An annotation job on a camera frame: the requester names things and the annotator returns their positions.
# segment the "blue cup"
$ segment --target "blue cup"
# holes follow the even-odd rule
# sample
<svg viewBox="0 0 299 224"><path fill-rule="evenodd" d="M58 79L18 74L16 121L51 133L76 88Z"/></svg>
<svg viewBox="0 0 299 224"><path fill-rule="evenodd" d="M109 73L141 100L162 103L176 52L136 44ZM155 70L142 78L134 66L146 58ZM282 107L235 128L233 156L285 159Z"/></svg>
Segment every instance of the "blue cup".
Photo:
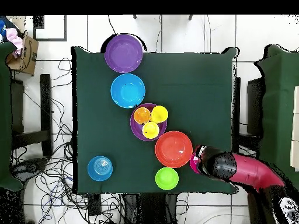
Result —
<svg viewBox="0 0 299 224"><path fill-rule="evenodd" d="M93 180L107 180L113 171L112 162L107 157L96 156L88 163L87 171Z"/></svg>

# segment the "floor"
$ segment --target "floor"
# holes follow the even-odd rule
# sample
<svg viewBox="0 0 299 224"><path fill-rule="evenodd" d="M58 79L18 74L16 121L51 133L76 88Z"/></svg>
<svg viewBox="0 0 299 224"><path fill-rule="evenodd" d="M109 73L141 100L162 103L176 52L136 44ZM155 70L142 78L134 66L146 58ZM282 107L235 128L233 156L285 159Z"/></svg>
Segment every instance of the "floor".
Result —
<svg viewBox="0 0 299 224"><path fill-rule="evenodd" d="M280 44L282 47L294 51L299 47L298 18L289 15L194 15L191 21L188 15L163 15L162 33L159 15L132 15L110 16L111 24L117 33L132 33L139 36L146 44L147 50L158 53L221 53L227 47L238 47L240 53L237 59L237 76L241 77L241 120L240 132L246 133L246 86L249 80L260 77L260 72L253 62L263 57L263 49L268 44ZM23 81L25 92L37 104L40 104L39 79L40 74L50 74L51 78L64 75L52 80L52 86L68 84L71 82L71 73L68 73L71 59L71 46L81 46L90 52L100 51L102 43L113 34L108 16L45 16L44 29L36 30L39 40L36 70L34 77L23 73L16 78ZM26 17L26 30L33 37L33 21L31 16ZM25 132L40 130L40 109L26 95L24 95ZM71 85L54 87L52 98L61 102L65 108L63 122L72 130L72 94ZM60 112L53 105L54 119L59 121ZM54 148L63 142L69 141L69 135L56 135L58 127L53 122ZM17 155L24 151L18 149ZM42 157L41 145L30 145L22 158ZM60 158L62 152L57 152L53 158ZM72 164L68 171L72 173ZM51 190L55 187L55 178L38 177L28 182L25 192L26 218L38 222L42 216L43 208L47 208L48 200L45 194L49 189L44 184L53 182ZM179 224L249 224L248 202L246 192L239 187L238 193L226 194L180 194L178 200L187 201L189 208L186 212L186 203L178 201L177 220ZM55 205L49 216L42 224L57 224L57 219L65 212L65 207ZM119 219L118 212L113 215ZM70 209L65 219L59 224L87 224L77 209Z"/></svg>

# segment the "bowl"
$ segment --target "bowl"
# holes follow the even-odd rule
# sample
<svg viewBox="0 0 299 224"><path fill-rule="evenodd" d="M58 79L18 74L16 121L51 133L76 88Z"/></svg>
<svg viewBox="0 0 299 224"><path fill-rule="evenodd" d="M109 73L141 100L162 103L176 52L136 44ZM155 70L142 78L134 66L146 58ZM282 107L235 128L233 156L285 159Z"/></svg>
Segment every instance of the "bowl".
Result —
<svg viewBox="0 0 299 224"><path fill-rule="evenodd" d="M88 163L87 171L93 180L107 180L113 172L112 162L107 157L96 156Z"/></svg>
<svg viewBox="0 0 299 224"><path fill-rule="evenodd" d="M162 190L171 190L178 184L179 175L173 168L163 167L157 171L155 181Z"/></svg>
<svg viewBox="0 0 299 224"><path fill-rule="evenodd" d="M155 153L158 160L166 167L181 167L193 153L191 140L180 131L164 133L156 142Z"/></svg>
<svg viewBox="0 0 299 224"><path fill-rule="evenodd" d="M162 122L162 123L159 123L158 126L159 126L159 135L155 138L152 138L152 139L149 139L149 138L146 138L143 133L142 133L142 128L143 128L143 125L142 124L139 124L137 123L135 120L134 120L134 113L135 111L137 111L137 109L139 107L145 107L147 108L149 111L152 111L152 109L156 106L156 104L153 104L153 103L144 103L144 104L141 104L139 105L133 112L132 112L132 115L131 115L131 118L130 118L130 127L131 127L131 130L132 132L134 133L134 135L139 138L140 140L142 141L153 141L153 140L156 140L158 139L161 135L163 135L163 133L165 132L166 130L166 127L167 127L167 120Z"/></svg>
<svg viewBox="0 0 299 224"><path fill-rule="evenodd" d="M138 76L126 73L113 81L110 92L117 105L129 109L142 102L145 96L145 86Z"/></svg>
<svg viewBox="0 0 299 224"><path fill-rule="evenodd" d="M141 63L143 50L140 42L131 35L120 34L112 38L106 47L105 60L118 73L129 73Z"/></svg>

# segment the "table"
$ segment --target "table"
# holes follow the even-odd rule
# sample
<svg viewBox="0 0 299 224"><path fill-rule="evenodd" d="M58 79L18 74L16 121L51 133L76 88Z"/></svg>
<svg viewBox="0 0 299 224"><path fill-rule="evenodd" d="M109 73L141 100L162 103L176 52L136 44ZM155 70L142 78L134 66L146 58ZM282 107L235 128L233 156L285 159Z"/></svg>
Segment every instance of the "table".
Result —
<svg viewBox="0 0 299 224"><path fill-rule="evenodd" d="M155 184L162 167L155 156L155 141L139 140L131 131L133 109L119 107L110 87L119 73L106 64L104 54L72 47L74 118L74 191L83 193L165 193ZM132 72L145 85L142 103L155 103L169 111L166 131L184 132L193 144L231 150L232 59L237 50L223 54L144 53ZM106 156L112 176L92 180L88 162ZM179 184L170 193L235 192L225 182L194 173L189 164L176 169Z"/></svg>

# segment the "purple bowl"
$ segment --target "purple bowl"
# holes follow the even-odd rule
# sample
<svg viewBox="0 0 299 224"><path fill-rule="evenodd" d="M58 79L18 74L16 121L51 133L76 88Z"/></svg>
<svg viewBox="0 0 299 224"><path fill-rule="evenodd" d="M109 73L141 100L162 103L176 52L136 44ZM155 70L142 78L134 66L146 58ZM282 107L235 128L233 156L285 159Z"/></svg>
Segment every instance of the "purple bowl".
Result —
<svg viewBox="0 0 299 224"><path fill-rule="evenodd" d="M142 46L133 36L120 34L112 38L105 51L108 66L118 73L130 73L141 63Z"/></svg>
<svg viewBox="0 0 299 224"><path fill-rule="evenodd" d="M157 140L160 136L163 135L163 133L165 132L166 130L166 127L167 127L167 120L165 120L164 122L162 123L159 123L158 126L159 126L159 134L157 137L153 138L153 139L149 139L149 138L146 138L145 136L143 136L142 134L142 128L143 128L143 125L142 124L139 124L135 121L134 119L134 113L136 111L136 109L140 108L140 107L145 107L147 108L150 112L152 111L152 109L157 106L156 104L152 104L152 103L144 103L144 104L141 104L139 105L138 107L135 108L135 110L132 112L132 115L131 115L131 118L130 118L130 126L131 126L131 130L132 132L134 133L134 135L139 138L140 140L142 141L153 141L153 140Z"/></svg>

